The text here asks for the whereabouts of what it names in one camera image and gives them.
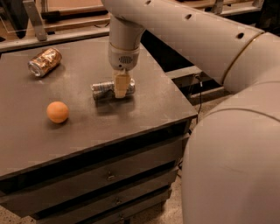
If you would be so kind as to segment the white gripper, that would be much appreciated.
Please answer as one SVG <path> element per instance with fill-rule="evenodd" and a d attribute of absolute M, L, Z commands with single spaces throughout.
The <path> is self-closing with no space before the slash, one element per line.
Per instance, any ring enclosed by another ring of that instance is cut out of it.
<path fill-rule="evenodd" d="M 116 98 L 123 98 L 130 85 L 130 73 L 138 61 L 140 48 L 135 50 L 122 50 L 108 45 L 108 61 L 113 72 L 114 92 Z"/>

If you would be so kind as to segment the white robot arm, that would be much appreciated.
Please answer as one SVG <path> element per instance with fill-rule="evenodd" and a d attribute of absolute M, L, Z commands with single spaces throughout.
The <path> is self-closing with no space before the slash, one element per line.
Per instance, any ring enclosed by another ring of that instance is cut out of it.
<path fill-rule="evenodd" d="M 219 99 L 187 141 L 184 224 L 280 224 L 280 41 L 172 0 L 101 0 L 110 45 L 126 53 L 144 29 L 194 64 Z"/>

